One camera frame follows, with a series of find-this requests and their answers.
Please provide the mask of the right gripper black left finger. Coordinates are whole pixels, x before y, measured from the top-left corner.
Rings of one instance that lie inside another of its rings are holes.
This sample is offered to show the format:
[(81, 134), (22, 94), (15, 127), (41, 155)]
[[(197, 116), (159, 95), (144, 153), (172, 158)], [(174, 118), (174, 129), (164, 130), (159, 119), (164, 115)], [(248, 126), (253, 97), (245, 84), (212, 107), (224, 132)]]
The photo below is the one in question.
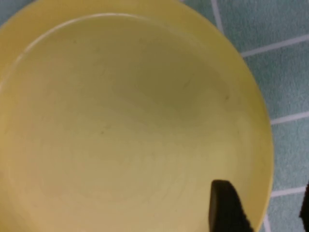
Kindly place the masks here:
[(211, 183), (209, 231), (253, 231), (236, 189), (227, 180), (213, 180)]

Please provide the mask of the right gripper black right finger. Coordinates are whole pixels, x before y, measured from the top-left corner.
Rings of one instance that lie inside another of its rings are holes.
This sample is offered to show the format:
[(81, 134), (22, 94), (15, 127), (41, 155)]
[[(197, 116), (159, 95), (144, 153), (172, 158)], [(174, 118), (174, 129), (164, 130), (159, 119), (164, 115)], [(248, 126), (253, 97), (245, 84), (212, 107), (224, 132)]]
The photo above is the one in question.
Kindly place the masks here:
[(302, 219), (304, 230), (309, 230), (309, 183), (305, 189), (299, 217)]

